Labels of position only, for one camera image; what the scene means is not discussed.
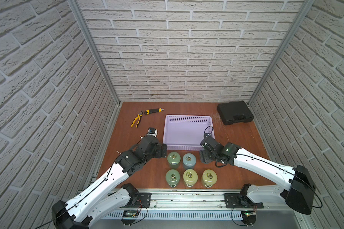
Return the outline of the green tea canister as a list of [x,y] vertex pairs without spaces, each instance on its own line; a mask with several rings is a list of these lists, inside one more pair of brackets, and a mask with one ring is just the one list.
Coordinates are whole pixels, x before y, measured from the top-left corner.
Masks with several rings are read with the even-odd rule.
[[175,188],[180,181],[180,174],[177,170],[175,169],[170,169],[166,175],[165,175],[165,179],[167,184],[171,187],[171,188]]
[[171,169],[177,169],[181,162],[181,156],[177,152],[171,152],[167,156],[168,165]]

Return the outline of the blue tea canister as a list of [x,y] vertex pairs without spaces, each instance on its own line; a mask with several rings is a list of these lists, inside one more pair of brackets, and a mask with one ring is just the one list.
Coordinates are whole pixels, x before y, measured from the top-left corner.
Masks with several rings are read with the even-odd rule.
[[194,169],[196,165],[196,157],[192,153],[187,153],[183,156],[183,167],[185,170]]

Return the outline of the yellow-green tea canister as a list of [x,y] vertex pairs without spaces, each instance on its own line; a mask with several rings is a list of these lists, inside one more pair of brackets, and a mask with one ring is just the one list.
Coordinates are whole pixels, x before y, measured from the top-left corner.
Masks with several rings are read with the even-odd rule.
[[187,169],[183,173],[183,181],[187,187],[189,187],[189,188],[193,187],[198,181],[197,172],[193,169]]
[[217,182],[217,174],[211,169],[207,169],[201,176],[202,185],[205,188],[211,188]]

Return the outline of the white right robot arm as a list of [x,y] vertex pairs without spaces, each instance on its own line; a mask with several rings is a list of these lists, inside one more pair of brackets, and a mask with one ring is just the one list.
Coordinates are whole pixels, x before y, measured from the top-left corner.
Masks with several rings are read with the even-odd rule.
[[311,214],[317,194],[315,183],[306,167],[298,165],[293,168],[274,163],[233,143],[223,146],[209,133],[204,134],[200,145],[200,160],[204,164],[215,162],[221,163],[222,167],[236,166],[274,182],[274,185],[269,186],[245,184],[236,196],[236,205],[253,208],[262,203],[278,203],[286,204],[301,214]]

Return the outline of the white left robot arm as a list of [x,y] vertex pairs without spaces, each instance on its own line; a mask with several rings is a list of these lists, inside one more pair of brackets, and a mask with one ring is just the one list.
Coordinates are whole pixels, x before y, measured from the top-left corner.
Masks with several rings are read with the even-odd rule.
[[152,158],[163,158],[167,145],[159,142],[155,134],[147,134],[139,143],[122,152],[112,166],[83,192],[52,206],[51,222],[57,229],[89,229],[110,212],[133,205],[138,190],[130,183],[115,193],[111,191],[141,170]]

